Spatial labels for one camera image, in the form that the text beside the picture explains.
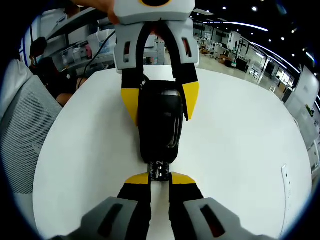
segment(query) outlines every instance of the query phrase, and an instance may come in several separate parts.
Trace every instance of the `gray gripper housing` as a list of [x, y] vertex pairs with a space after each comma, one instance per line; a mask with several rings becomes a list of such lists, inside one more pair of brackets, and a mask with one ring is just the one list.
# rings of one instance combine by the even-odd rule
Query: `gray gripper housing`
[[195, 8], [195, 0], [115, 0], [114, 13], [123, 25], [142, 22], [185, 21]]
[[[66, 239], [68, 240], [125, 240], [129, 223], [134, 214], [138, 202], [134, 200], [109, 197], [88, 212], [81, 221], [81, 226], [72, 232]], [[100, 228], [106, 229], [108, 226], [102, 224], [107, 216], [112, 213], [111, 232], [107, 237], [102, 236]]]
[[[196, 64], [199, 59], [198, 43], [194, 39], [194, 25], [191, 19], [185, 21], [165, 22], [177, 43], [182, 64]], [[118, 24], [115, 26], [117, 44], [114, 48], [115, 65], [118, 70], [134, 69], [137, 67], [137, 42], [144, 22], [130, 25]], [[189, 45], [190, 54], [186, 53], [184, 40]], [[125, 56], [125, 46], [130, 43], [129, 54]]]
[[[240, 218], [212, 198], [185, 201], [183, 204], [197, 240], [275, 240], [266, 235], [254, 235], [242, 228]], [[216, 231], [220, 228], [220, 234], [214, 236], [210, 225]]]

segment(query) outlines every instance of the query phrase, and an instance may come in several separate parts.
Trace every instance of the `black cable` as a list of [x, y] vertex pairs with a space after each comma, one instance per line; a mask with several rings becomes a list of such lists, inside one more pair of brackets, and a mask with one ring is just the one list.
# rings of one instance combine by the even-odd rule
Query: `black cable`
[[116, 31], [114, 31], [113, 33], [111, 33], [106, 40], [104, 40], [104, 42], [102, 43], [100, 49], [98, 50], [98, 52], [94, 55], [94, 57], [91, 59], [91, 61], [85, 66], [84, 71], [83, 71], [83, 77], [81, 78], [79, 84], [78, 84], [78, 89], [80, 88], [80, 84], [82, 82], [82, 80], [84, 79], [84, 76], [86, 75], [86, 71], [87, 68], [92, 64], [92, 62], [97, 58], [97, 56], [99, 55], [99, 53], [101, 52], [102, 48], [106, 45], [106, 43], [108, 42], [108, 40], [116, 33]]

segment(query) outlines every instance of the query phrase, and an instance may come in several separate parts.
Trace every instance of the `human hand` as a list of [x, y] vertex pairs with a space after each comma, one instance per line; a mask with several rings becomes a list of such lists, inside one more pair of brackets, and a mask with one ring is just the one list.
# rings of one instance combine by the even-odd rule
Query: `human hand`
[[108, 14], [108, 18], [114, 25], [119, 20], [114, 12], [115, 0], [71, 0], [76, 5], [92, 7]]

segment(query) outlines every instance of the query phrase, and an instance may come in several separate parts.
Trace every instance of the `ceiling light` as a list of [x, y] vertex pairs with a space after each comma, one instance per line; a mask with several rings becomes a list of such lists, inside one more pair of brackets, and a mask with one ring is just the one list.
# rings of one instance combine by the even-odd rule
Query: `ceiling light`
[[255, 54], [257, 54], [260, 58], [262, 58], [262, 59], [264, 59], [265, 58], [265, 56], [263, 56], [262, 54], [260, 54], [260, 53], [258, 53], [258, 52], [256, 52]]
[[226, 21], [226, 22], [224, 22], [224, 24], [234, 24], [234, 25], [246, 26], [246, 27], [250, 27], [250, 28], [254, 28], [254, 29], [259, 29], [259, 30], [268, 32], [268, 29], [265, 29], [265, 28], [263, 28], [263, 27], [255, 26], [255, 25], [251, 25], [251, 24], [246, 24], [246, 23], [241, 23], [241, 22], [233, 22], [233, 21], [232, 21], [232, 22], [229, 22], [229, 21]]
[[256, 45], [256, 46], [258, 46], [258, 47], [260, 47], [260, 48], [262, 48], [262, 49], [264, 49], [264, 50], [267, 50], [267, 51], [269, 51], [270, 53], [272, 53], [272, 54], [274, 54], [274, 55], [276, 55], [276, 56], [277, 56], [278, 58], [280, 58], [282, 61], [284, 61], [284, 62], [286, 62], [288, 65], [290, 65], [290, 67], [292, 67], [298, 74], [300, 74], [300, 72], [299, 72], [298, 69], [296, 69], [296, 68], [295, 68], [294, 66], [292, 66], [287, 60], [285, 60], [283, 57], [279, 56], [279, 55], [276, 54], [275, 52], [269, 50], [268, 48], [265, 48], [264, 46], [261, 46], [261, 45], [259, 45], [259, 44], [256, 44], [255, 42], [252, 42], [252, 44], [253, 44], [253, 45]]
[[306, 52], [305, 54], [306, 54], [314, 63], [316, 62], [316, 60], [314, 59], [313, 56], [311, 56], [310, 53]]

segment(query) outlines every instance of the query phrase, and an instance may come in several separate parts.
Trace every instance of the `shelf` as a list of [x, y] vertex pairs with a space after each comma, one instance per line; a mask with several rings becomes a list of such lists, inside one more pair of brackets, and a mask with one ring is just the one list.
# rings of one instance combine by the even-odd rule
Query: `shelf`
[[[158, 48], [157, 48], [157, 46], [155, 46], [153, 48], [145, 48], [143, 56], [146, 57], [146, 58], [155, 58], [155, 57], [157, 57], [158, 56]], [[79, 62], [79, 63], [72, 63], [72, 64], [69, 65], [68, 69], [70, 71], [72, 71], [72, 70], [83, 68], [90, 61], [91, 61], [91, 59], [85, 59], [85, 60], [83, 60], [82, 62]], [[113, 53], [111, 53], [110, 55], [106, 55], [106, 56], [103, 56], [103, 57], [96, 58], [92, 62], [91, 65], [100, 64], [100, 63], [106, 63], [106, 62], [110, 62], [110, 63], [114, 62], [114, 54]]]
[[47, 37], [47, 40], [64, 34], [70, 34], [79, 28], [82, 28], [90, 23], [94, 23], [97, 20], [104, 19], [106, 17], [106, 13], [90, 7], [71, 17], [70, 19], [58, 23], [58, 25], [55, 26], [55, 28]]

